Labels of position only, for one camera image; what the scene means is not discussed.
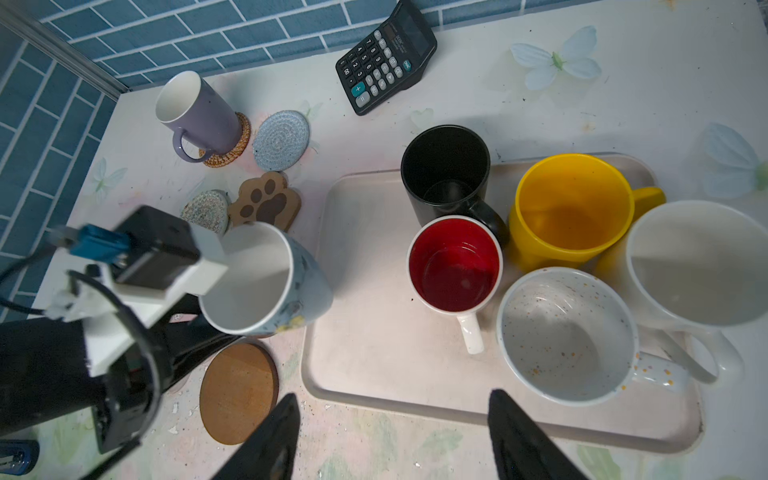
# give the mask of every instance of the cable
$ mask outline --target cable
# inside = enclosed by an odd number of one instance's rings
[[[97,468],[82,479],[95,480],[141,444],[141,437],[144,436],[147,430],[149,430],[154,421],[154,417],[157,415],[157,411],[160,408],[160,398],[163,394],[163,389],[160,381],[160,369],[155,355],[155,343],[150,336],[149,330],[147,330],[147,327],[141,323],[134,311],[98,280],[74,270],[68,270],[67,275],[75,280],[80,280],[82,283],[97,290],[114,306],[115,309],[117,309],[118,319],[139,347],[141,356],[144,357],[149,365],[149,371],[152,378],[152,399],[147,408],[147,417],[144,419],[144,424],[132,440],[120,447],[114,455],[104,460]]]
[[[14,273],[23,270],[33,263],[37,263],[39,260],[50,257],[55,253],[57,248],[58,247],[55,245],[46,243],[43,247],[40,247],[29,257],[22,258],[21,260],[17,260],[16,262],[12,263],[11,266],[3,271],[3,273],[0,273],[0,285],[2,285],[2,283],[5,282]],[[19,305],[18,303],[12,302],[10,299],[4,299],[2,297],[0,297],[0,305],[8,307],[9,309],[15,310],[17,312],[27,313],[28,315],[45,315],[45,310]]]

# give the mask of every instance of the calculator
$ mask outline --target calculator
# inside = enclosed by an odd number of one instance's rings
[[[400,0],[389,18],[336,63],[355,113],[365,115],[411,88],[435,50],[437,39],[424,15],[410,0]]]

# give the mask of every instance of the red mug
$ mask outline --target red mug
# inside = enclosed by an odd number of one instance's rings
[[[502,248],[493,233],[469,217],[448,215],[427,223],[408,252],[416,296],[429,308],[458,317],[471,354],[485,349],[476,313],[502,279]]]

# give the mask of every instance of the coaster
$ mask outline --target coaster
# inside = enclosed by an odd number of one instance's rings
[[[203,162],[203,165],[206,167],[218,168],[231,164],[245,151],[245,147],[248,145],[248,140],[250,140],[250,121],[248,121],[248,117],[240,112],[237,112],[235,115],[237,115],[237,118],[240,120],[240,125],[243,127],[243,134],[240,135],[240,141],[237,142],[235,148],[230,150],[227,154],[211,155],[208,160]],[[200,149],[200,156],[202,157],[203,155],[205,155],[205,150]]]
[[[266,171],[286,170],[310,144],[310,124],[298,111],[283,110],[267,118],[253,139],[253,158]]]
[[[266,172],[240,185],[237,200],[229,208],[232,227],[246,222],[267,222],[287,232],[301,208],[301,197],[288,188],[280,172]]]
[[[230,202],[222,191],[208,190],[190,200],[181,211],[181,219],[224,235],[230,222],[227,215],[229,205]]]
[[[219,352],[200,386],[200,417],[217,442],[237,445],[277,403],[277,368],[260,346],[238,343]]]

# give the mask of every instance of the white tray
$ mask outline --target white tray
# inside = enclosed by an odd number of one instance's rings
[[[640,161],[594,154],[633,188],[655,185]],[[488,204],[506,219],[525,171],[540,159],[491,168]],[[700,394],[632,382],[591,407],[536,395],[506,365],[495,332],[498,303],[520,272],[505,262],[502,283],[478,319],[485,351],[470,356],[458,321],[415,299],[406,253],[419,222],[397,170],[355,174],[331,188],[317,259],[333,287],[331,310],[306,330],[301,373],[307,390],[329,402],[485,425],[488,397],[503,388],[550,435],[662,454],[685,452],[703,434]],[[663,355],[641,332],[643,351]]]

